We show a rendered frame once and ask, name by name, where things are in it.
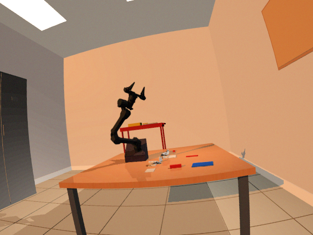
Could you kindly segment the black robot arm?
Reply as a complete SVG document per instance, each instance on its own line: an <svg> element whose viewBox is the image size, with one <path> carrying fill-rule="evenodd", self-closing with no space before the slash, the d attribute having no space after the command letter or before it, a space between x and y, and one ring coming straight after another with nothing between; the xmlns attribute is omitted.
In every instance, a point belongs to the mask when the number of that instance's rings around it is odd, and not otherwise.
<svg viewBox="0 0 313 235"><path fill-rule="evenodd" d="M133 103L127 100L123 100L123 99L118 100L117 107L121 107L122 111L120 113L120 117L117 120L115 126L111 129L111 141L115 145L121 144L121 143L130 143L134 146L135 152L141 152L142 150L141 141L137 137L136 138L133 137L133 139L121 138L118 136L118 133L117 133L117 131L119 130L123 122L126 119L128 119L128 117L130 116L131 112L129 110L133 110L132 106L133 106Z"/></svg>

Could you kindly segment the blue flat rectangular plate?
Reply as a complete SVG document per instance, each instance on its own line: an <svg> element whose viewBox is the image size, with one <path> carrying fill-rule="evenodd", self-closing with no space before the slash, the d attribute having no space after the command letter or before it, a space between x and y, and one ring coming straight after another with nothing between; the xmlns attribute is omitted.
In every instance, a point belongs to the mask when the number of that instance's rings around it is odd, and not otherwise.
<svg viewBox="0 0 313 235"><path fill-rule="evenodd" d="M198 166L210 166L213 165L213 161L209 162L201 162L201 163L193 163L192 167L198 167Z"/></svg>

